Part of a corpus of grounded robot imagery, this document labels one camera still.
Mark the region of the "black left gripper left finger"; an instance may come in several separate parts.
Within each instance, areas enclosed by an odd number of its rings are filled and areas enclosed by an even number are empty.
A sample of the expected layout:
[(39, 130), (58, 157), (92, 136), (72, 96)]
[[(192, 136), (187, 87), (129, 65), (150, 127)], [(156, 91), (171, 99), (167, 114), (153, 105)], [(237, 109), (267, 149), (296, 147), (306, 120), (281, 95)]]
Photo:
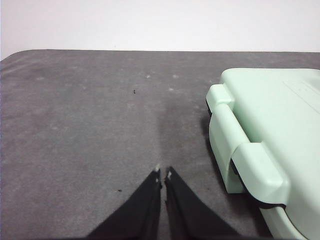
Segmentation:
[(161, 170), (157, 165), (129, 199), (106, 218), (90, 237), (156, 237), (161, 209)]

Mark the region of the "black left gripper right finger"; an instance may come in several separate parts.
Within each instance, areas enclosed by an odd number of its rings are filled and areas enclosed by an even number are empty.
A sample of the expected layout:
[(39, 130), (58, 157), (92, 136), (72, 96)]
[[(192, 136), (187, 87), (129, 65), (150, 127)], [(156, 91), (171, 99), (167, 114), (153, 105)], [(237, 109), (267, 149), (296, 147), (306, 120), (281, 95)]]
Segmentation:
[(167, 169), (166, 209), (172, 237), (239, 237), (240, 234), (192, 191), (173, 167)]

